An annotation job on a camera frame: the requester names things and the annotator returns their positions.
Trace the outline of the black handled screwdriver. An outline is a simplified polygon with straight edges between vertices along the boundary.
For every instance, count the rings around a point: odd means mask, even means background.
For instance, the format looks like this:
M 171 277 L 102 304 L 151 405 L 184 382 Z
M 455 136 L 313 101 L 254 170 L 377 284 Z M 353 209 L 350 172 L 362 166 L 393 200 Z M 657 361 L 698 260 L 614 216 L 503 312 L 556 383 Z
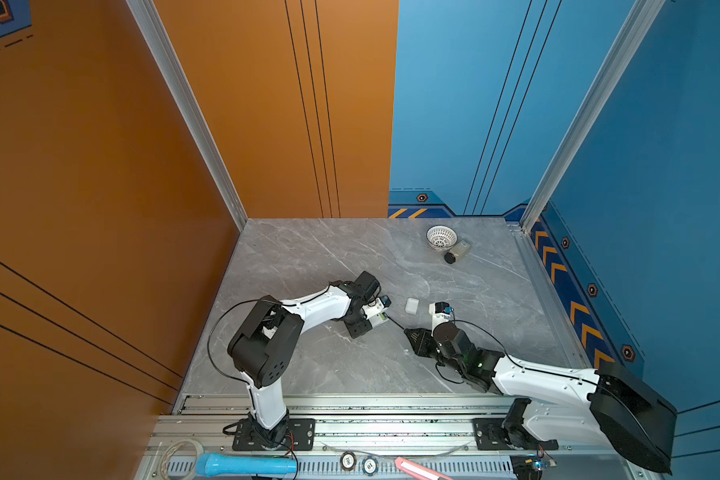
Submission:
M 407 329 L 403 325 L 401 325 L 399 322 L 397 322 L 395 319 L 393 319 L 390 315 L 385 314 L 385 319 L 386 319 L 386 321 L 391 322 L 393 325 L 398 327 L 403 333 L 405 333 L 407 331 Z

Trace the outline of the white battery cover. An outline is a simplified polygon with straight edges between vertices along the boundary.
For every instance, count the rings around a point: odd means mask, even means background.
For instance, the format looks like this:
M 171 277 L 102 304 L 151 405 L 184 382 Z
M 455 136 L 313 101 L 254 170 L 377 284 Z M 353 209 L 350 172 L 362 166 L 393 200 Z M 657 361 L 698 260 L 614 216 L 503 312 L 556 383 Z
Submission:
M 404 310 L 409 315 L 415 315 L 418 311 L 419 300 L 416 298 L 407 298 L 405 302 Z

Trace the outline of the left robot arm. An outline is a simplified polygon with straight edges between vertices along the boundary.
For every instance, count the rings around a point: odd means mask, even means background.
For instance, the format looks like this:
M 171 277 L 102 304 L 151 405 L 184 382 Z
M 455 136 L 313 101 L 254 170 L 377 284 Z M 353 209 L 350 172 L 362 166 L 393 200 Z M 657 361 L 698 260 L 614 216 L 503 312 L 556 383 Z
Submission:
M 267 295 L 253 307 L 227 346 L 252 401 L 252 427 L 271 443 L 286 435 L 289 412 L 281 377 L 302 334 L 327 322 L 343 324 L 356 339 L 387 321 L 391 306 L 375 276 L 335 281 L 305 297 L 277 300 Z

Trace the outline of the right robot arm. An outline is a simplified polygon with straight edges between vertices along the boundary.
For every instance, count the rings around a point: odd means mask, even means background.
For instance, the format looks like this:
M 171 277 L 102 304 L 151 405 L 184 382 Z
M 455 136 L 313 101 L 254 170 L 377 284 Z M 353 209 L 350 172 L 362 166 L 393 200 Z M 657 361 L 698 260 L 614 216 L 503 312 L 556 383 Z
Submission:
M 560 440 L 609 445 L 629 462 L 671 471 L 677 409 L 619 364 L 565 369 L 476 346 L 453 322 L 404 331 L 413 352 L 453 369 L 480 393 L 509 396 L 503 421 L 509 443 L 547 449 Z

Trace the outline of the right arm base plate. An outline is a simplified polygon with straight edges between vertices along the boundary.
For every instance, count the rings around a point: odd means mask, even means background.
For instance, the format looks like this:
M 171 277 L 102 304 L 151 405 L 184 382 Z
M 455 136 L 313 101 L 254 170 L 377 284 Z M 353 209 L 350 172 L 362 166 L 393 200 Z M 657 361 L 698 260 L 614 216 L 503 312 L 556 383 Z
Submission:
M 541 441 L 524 426 L 506 423 L 498 418 L 476 418 L 472 421 L 477 448 L 480 451 L 528 450 L 534 452 L 559 449 L 556 440 Z

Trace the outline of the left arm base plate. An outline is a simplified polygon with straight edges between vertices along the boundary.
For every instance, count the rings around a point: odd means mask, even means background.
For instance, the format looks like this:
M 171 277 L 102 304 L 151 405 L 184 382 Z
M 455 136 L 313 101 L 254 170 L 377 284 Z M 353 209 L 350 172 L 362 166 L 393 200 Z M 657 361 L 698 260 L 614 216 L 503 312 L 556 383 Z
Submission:
M 315 440 L 316 420 L 313 418 L 284 417 L 273 429 L 267 430 L 249 415 L 237 422 L 234 428 L 234 451 L 263 452 L 311 451 Z

